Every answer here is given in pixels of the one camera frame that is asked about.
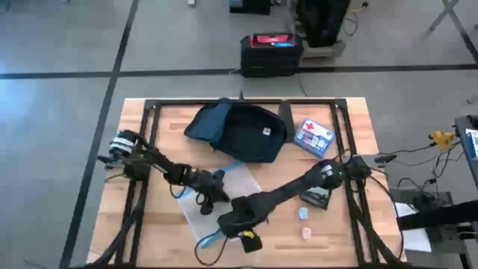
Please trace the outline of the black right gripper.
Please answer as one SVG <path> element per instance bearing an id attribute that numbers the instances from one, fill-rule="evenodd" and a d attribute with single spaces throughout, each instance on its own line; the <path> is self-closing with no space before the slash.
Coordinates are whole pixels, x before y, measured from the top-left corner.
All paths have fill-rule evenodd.
<path id="1" fill-rule="evenodd" d="M 232 219 L 218 220 L 220 232 L 230 238 L 239 233 L 252 230 L 268 216 L 268 207 L 260 205 L 255 200 L 232 200 Z"/>

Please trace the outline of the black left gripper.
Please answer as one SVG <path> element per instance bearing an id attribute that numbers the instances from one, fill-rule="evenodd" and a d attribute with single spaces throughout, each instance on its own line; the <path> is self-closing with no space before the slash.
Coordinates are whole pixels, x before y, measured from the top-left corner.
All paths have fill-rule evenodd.
<path id="1" fill-rule="evenodd" d="M 223 181 L 226 172 L 216 170 L 213 173 L 207 170 L 194 170 L 192 175 L 192 189 L 200 194 L 210 194 L 215 202 L 230 202 L 227 193 L 220 190 L 220 182 Z"/>

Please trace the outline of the white mesh pouch blue trim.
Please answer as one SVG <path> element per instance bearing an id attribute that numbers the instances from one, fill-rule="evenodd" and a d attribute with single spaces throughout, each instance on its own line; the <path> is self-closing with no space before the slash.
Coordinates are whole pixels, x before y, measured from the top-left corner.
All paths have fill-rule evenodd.
<path id="1" fill-rule="evenodd" d="M 223 189 L 231 199 L 261 192 L 261 187 L 244 163 L 236 161 L 228 167 L 221 168 L 221 170 L 226 172 L 223 178 Z M 232 206 L 230 202 L 218 202 L 214 204 L 214 209 L 209 215 L 202 215 L 199 211 L 201 205 L 198 205 L 196 202 L 197 195 L 196 191 L 186 187 L 184 191 L 176 193 L 176 200 L 196 242 L 199 242 L 219 229 L 217 218 L 231 211 Z"/>

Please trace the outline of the navy blue backpack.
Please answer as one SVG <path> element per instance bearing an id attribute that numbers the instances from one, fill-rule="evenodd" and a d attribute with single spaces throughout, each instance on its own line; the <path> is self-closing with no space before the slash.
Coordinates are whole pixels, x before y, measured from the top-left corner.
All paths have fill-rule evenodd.
<path id="1" fill-rule="evenodd" d="M 222 98 L 200 108 L 184 135 L 238 161 L 272 163 L 285 144 L 286 129 L 279 115 L 261 106 Z"/>

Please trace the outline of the black coloured marker case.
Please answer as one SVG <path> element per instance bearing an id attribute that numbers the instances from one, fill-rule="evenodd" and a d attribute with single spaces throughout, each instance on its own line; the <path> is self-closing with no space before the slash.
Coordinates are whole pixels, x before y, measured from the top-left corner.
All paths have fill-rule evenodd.
<path id="1" fill-rule="evenodd" d="M 282 100 L 282 102 L 279 105 L 278 112 L 279 112 L 279 117 L 285 123 L 285 129 L 286 129 L 285 142 L 292 143 L 294 141 L 295 128 L 294 128 L 294 119 L 293 119 L 290 101 Z"/>

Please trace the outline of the black calculator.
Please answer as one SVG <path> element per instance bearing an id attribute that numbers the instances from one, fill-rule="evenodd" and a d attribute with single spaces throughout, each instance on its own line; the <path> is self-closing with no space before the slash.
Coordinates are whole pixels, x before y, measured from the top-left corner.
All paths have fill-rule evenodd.
<path id="1" fill-rule="evenodd" d="M 316 187 L 301 193 L 299 198 L 310 205 L 327 210 L 331 195 L 332 192 L 330 190 Z"/>

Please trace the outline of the blue first aid kit box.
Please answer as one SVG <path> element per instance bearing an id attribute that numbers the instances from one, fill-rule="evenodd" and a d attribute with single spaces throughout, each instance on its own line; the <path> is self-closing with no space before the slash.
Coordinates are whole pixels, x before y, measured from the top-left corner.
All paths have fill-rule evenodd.
<path id="1" fill-rule="evenodd" d="M 334 140 L 333 131 L 316 121 L 305 118 L 296 130 L 293 143 L 318 158 L 324 158 Z"/>

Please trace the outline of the black toolbox with red lid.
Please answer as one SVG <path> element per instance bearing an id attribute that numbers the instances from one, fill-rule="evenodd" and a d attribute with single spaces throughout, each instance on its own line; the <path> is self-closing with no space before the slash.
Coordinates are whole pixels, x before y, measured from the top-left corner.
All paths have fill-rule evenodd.
<path id="1" fill-rule="evenodd" d="M 240 73 L 244 78 L 294 75 L 303 53 L 297 34 L 252 34 L 240 41 Z"/>

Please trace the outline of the grey computer stand base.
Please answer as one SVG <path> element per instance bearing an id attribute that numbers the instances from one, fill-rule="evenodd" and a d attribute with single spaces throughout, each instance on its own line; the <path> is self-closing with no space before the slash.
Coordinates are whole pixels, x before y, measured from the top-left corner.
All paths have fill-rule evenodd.
<path id="1" fill-rule="evenodd" d="M 336 58 L 343 54 L 346 43 L 337 41 L 332 46 L 310 47 L 306 40 L 302 40 L 302 58 Z"/>

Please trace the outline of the black box on floor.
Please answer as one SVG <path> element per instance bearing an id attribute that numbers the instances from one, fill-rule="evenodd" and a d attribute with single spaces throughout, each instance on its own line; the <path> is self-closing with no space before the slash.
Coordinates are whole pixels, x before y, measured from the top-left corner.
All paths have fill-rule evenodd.
<path id="1" fill-rule="evenodd" d="M 228 0 L 230 13 L 249 13 L 268 16 L 270 0 Z"/>

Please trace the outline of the white paper sheet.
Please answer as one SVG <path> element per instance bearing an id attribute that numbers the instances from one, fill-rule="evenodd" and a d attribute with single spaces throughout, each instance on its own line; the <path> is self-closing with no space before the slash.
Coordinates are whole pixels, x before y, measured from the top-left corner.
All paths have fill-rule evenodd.
<path id="1" fill-rule="evenodd" d="M 405 203 L 396 202 L 395 206 L 397 208 L 398 217 L 404 217 L 418 212 L 411 205 Z M 429 237 L 424 228 L 403 230 L 403 236 L 404 248 L 406 250 L 420 251 L 425 253 L 432 252 Z"/>

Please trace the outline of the black computer tower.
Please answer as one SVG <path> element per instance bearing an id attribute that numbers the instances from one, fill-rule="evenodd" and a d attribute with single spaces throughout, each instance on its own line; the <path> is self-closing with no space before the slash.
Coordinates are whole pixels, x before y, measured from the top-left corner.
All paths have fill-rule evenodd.
<path id="1" fill-rule="evenodd" d="M 337 42 L 350 0 L 297 0 L 296 14 L 310 47 Z"/>

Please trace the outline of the black power adapter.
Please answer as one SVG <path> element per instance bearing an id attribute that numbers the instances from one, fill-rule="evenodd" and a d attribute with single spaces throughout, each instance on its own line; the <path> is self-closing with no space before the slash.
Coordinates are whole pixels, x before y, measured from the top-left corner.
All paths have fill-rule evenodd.
<path id="1" fill-rule="evenodd" d="M 430 196 L 428 193 L 424 192 L 419 192 L 412 198 L 412 205 L 417 211 L 427 211 L 440 207 L 434 196 Z"/>

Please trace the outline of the white and blue booklet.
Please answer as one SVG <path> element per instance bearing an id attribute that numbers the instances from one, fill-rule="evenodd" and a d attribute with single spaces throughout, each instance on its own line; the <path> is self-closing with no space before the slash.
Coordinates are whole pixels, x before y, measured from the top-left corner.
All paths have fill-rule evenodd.
<path id="1" fill-rule="evenodd" d="M 472 159 L 478 159 L 478 130 L 465 129 L 466 143 Z"/>

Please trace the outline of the grey metal stand leg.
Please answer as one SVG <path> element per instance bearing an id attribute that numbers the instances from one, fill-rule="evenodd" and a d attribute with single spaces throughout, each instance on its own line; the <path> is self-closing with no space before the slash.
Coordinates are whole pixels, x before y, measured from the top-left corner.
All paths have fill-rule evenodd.
<path id="1" fill-rule="evenodd" d="M 442 4 L 444 5 L 444 9 L 437 18 L 432 22 L 432 24 L 428 27 L 428 32 L 433 32 L 440 23 L 444 20 L 444 18 L 450 15 L 453 12 L 454 7 L 460 2 L 460 0 L 442 0 Z"/>

